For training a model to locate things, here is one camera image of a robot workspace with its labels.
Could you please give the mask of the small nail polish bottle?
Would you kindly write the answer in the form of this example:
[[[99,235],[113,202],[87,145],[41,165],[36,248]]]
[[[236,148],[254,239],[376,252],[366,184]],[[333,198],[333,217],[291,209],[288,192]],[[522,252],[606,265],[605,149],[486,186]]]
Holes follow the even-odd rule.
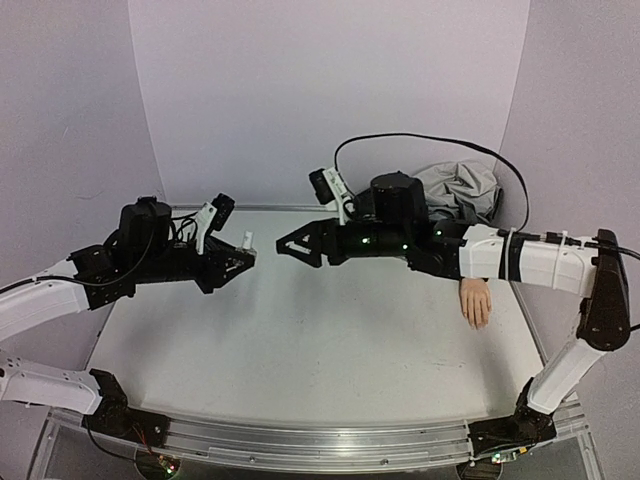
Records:
[[[244,248],[244,247],[238,247],[237,251],[239,253],[245,254],[245,255],[251,255],[253,257],[257,256],[257,251],[254,248]]]

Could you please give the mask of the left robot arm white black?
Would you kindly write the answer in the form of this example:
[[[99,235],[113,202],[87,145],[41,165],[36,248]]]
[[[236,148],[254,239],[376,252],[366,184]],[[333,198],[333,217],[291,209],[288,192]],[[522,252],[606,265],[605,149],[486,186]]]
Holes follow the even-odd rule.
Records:
[[[238,246],[215,236],[234,207],[224,194],[183,216],[174,216],[168,204],[153,196],[124,206],[117,229],[103,243],[2,288],[2,339],[131,298],[143,284],[192,281],[204,294],[224,287],[253,268],[257,257],[251,232]],[[64,370],[4,353],[1,398],[95,415],[116,437],[135,426],[117,380],[99,370]]]

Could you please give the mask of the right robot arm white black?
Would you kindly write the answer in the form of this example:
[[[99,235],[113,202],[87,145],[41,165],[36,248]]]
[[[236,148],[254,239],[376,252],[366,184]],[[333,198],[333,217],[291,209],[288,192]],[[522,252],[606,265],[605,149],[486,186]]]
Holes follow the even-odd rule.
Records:
[[[335,169],[317,170],[309,178],[320,203],[336,204],[338,215],[278,239],[280,254],[314,268],[352,258],[401,257],[411,270],[438,278],[497,279],[580,298],[575,332],[526,383],[514,413],[470,424],[474,457],[518,452],[554,439],[553,415],[561,402],[598,360],[629,340],[629,287],[613,232],[601,229],[595,237],[572,238],[433,221],[422,182],[402,172],[371,181],[371,210],[364,213]]]

